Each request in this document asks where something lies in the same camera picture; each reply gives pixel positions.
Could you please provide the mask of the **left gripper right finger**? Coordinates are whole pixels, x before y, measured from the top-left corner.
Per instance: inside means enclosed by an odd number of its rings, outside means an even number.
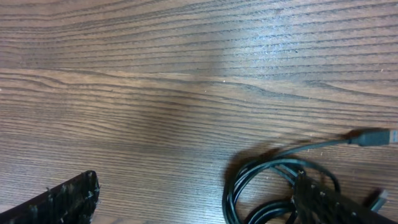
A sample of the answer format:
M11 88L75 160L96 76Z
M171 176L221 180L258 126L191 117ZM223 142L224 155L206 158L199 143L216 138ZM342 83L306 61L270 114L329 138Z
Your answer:
M301 223L397 224L306 175L296 178L293 201Z

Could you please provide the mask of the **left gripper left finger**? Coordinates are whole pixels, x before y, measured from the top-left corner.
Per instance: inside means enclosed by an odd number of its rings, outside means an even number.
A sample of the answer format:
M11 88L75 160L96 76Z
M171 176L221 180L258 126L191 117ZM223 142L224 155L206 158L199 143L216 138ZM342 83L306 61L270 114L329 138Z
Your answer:
M88 170L1 213L1 224L90 224L98 204L96 172Z

